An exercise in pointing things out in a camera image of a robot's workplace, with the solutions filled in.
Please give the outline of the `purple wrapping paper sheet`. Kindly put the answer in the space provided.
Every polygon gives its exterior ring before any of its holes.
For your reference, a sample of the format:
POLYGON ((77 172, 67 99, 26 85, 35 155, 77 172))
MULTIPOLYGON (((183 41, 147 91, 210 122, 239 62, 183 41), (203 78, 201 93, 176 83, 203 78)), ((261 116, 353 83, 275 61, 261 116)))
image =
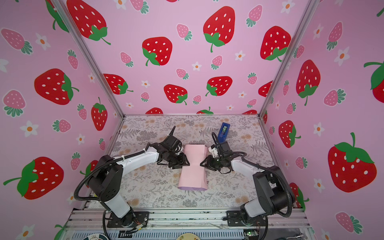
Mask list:
POLYGON ((206 191, 208 189, 206 170, 200 163, 208 156, 205 145, 186 145, 184 154, 189 166, 182 167, 178 188, 184 191, 206 191))

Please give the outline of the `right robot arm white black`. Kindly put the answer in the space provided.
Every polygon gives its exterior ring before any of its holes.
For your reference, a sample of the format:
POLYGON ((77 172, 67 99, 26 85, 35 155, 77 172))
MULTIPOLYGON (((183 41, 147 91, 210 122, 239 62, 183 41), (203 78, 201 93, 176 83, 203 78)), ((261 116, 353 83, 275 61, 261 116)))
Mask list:
POLYGON ((277 166, 264 167, 246 159, 247 153, 232 151, 227 142, 214 144, 209 148, 209 155, 200 163, 211 171, 227 174, 236 172, 254 181, 257 197, 240 207, 238 217, 233 220, 253 225, 257 220, 271 215, 284 218, 291 216, 295 194, 289 187, 281 169, 277 166))

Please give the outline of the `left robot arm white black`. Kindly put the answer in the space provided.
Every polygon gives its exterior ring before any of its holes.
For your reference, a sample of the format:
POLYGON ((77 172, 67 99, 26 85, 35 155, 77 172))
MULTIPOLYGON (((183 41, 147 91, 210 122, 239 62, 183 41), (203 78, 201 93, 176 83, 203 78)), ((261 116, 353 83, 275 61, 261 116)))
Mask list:
POLYGON ((77 201, 98 201, 111 218, 119 225, 129 227, 136 221, 134 210, 121 194, 123 177, 147 164, 167 166, 170 169, 181 169, 190 163, 183 153, 182 142, 173 136, 173 127, 168 136, 160 143, 148 143, 140 152, 112 158, 103 156, 96 168, 85 176, 74 191, 77 201))

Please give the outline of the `blue tape dispenser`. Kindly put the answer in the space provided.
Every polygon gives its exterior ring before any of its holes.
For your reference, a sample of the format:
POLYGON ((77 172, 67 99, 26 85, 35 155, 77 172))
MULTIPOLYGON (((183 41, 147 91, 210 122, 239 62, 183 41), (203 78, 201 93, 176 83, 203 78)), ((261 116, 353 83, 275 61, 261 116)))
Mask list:
POLYGON ((219 143, 224 143, 227 139, 227 136, 229 134, 230 124, 228 123, 222 123, 219 134, 218 134, 218 141, 219 143))

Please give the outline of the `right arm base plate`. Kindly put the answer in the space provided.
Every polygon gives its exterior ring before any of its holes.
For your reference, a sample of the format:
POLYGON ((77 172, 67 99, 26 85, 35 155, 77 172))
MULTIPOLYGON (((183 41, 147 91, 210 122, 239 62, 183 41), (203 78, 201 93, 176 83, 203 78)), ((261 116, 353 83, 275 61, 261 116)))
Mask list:
POLYGON ((229 227, 265 227, 267 216, 249 217, 244 211, 226 211, 222 218, 229 227))

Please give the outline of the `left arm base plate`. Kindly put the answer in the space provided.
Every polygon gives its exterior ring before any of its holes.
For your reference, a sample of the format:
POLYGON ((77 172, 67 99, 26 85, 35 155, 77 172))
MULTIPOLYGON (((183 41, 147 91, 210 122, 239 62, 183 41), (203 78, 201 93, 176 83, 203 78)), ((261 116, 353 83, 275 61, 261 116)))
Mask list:
POLYGON ((111 212, 108 218, 108 228, 146 228, 150 212, 128 212, 124 217, 118 218, 111 212))

